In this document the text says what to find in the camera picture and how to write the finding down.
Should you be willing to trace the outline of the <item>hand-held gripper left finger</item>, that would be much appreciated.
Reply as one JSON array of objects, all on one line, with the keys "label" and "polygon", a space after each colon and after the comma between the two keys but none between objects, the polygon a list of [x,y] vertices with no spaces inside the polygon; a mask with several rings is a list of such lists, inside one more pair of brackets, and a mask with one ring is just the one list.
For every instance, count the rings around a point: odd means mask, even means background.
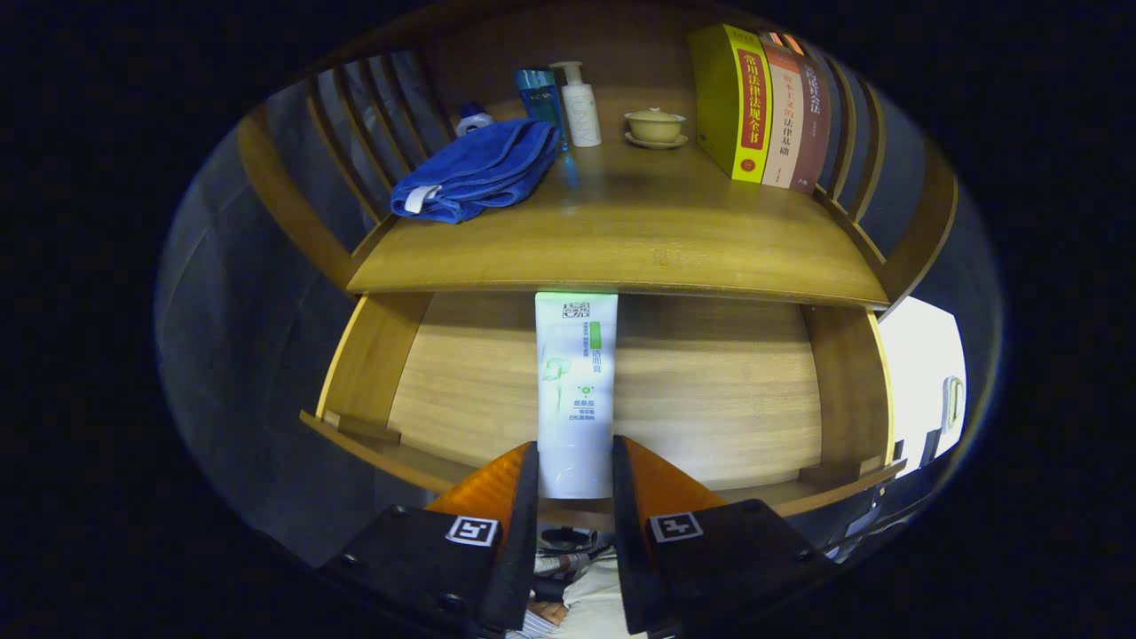
[{"label": "hand-held gripper left finger", "polygon": [[393,634],[523,630],[537,555],[535,442],[475,470],[426,507],[395,505],[319,570]]}]

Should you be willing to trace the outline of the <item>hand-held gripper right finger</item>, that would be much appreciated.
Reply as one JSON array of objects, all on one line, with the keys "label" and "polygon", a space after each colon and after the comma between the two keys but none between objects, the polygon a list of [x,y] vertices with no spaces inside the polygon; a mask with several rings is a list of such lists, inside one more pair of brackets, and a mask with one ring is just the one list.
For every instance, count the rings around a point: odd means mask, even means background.
[{"label": "hand-held gripper right finger", "polygon": [[770,505],[726,503],[628,437],[613,437],[611,478],[629,634],[729,634],[840,570]]}]

